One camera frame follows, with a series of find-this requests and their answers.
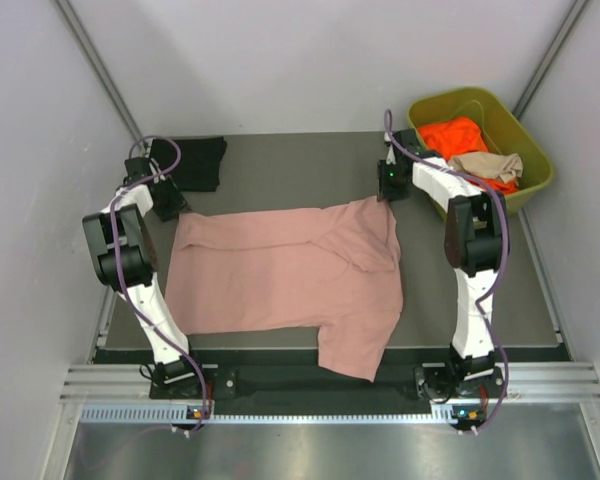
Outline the pink t shirt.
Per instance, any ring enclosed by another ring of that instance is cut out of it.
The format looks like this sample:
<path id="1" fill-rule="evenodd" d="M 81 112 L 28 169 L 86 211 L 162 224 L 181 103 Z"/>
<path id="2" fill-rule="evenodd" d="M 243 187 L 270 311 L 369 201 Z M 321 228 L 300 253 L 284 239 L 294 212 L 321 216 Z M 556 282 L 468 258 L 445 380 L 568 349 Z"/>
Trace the pink t shirt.
<path id="1" fill-rule="evenodd" d="M 374 197 L 189 213 L 176 228 L 165 298 L 188 335 L 314 328 L 322 368 L 373 381 L 404 305 L 400 258 L 394 214 Z"/>

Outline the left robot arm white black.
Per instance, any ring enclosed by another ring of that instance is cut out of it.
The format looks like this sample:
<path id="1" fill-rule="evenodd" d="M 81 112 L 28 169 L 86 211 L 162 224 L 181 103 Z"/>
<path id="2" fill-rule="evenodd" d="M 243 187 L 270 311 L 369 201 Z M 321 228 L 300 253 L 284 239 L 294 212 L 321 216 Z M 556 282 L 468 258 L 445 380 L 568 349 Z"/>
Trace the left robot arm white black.
<path id="1" fill-rule="evenodd" d="M 150 159 L 130 158 L 125 169 L 127 176 L 107 207 L 82 219 L 91 262 L 100 283 L 126 301 L 149 340 L 154 359 L 150 380 L 196 396 L 206 387 L 207 374 L 193 360 L 188 338 L 166 305 L 157 254 L 144 221 L 152 210 L 171 218 L 187 202 Z"/>

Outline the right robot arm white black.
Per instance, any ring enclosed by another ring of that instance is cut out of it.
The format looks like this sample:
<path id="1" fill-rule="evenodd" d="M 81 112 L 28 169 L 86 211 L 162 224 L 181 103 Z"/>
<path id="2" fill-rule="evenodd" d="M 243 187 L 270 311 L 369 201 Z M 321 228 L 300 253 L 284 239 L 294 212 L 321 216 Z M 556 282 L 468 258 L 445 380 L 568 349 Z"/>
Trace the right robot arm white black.
<path id="1" fill-rule="evenodd" d="M 445 369 L 425 370 L 421 392 L 432 398 L 467 396 L 499 381 L 492 326 L 493 290 L 508 254 L 504 198 L 491 195 L 423 149 L 413 129 L 386 132 L 387 156 L 377 165 L 378 196 L 396 201 L 415 187 L 443 209 L 444 252 L 457 282 L 457 320 Z"/>

